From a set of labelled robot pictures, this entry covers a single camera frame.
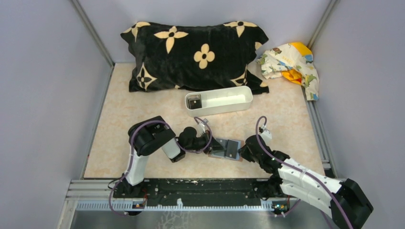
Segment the brown leather card holder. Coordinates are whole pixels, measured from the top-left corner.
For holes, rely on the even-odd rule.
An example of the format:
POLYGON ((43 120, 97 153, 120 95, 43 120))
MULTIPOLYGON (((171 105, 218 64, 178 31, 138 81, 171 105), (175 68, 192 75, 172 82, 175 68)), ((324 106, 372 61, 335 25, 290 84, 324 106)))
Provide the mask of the brown leather card holder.
POLYGON ((245 145, 242 140, 215 138, 211 144, 208 157, 226 159, 231 161, 243 161, 240 150, 245 145))

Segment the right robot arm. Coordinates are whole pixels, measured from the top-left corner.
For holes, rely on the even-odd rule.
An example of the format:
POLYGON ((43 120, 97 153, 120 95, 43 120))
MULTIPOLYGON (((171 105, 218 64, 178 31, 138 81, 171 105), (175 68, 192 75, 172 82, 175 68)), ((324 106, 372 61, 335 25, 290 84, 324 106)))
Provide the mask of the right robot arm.
POLYGON ((260 136, 249 137, 238 152, 271 175, 254 186, 259 198, 296 197, 330 217, 340 229, 361 229, 374 211, 354 180, 341 181, 318 174, 289 155, 271 150, 260 136))

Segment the dark card sleeve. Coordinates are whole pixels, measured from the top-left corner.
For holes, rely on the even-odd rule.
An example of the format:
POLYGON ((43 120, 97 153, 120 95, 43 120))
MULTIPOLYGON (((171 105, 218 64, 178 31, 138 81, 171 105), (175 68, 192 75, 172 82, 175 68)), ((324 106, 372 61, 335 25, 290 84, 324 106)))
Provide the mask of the dark card sleeve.
POLYGON ((228 140, 226 145, 225 157, 231 159, 238 158, 238 149, 240 142, 234 140, 228 140))

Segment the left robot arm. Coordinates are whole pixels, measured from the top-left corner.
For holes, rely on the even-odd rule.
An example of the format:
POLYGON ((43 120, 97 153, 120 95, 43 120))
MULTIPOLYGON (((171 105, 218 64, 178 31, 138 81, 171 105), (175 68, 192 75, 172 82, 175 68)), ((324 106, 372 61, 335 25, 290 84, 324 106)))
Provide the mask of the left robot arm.
POLYGON ((128 168, 117 182, 117 186, 123 187, 133 198, 140 196, 149 156, 159 149, 173 163, 185 158, 187 153, 209 154, 214 150, 224 150, 213 137, 208 121, 199 117, 194 117, 194 120, 202 129, 200 135, 195 128, 189 126, 176 136, 161 116, 133 125, 128 130, 130 145, 128 168))

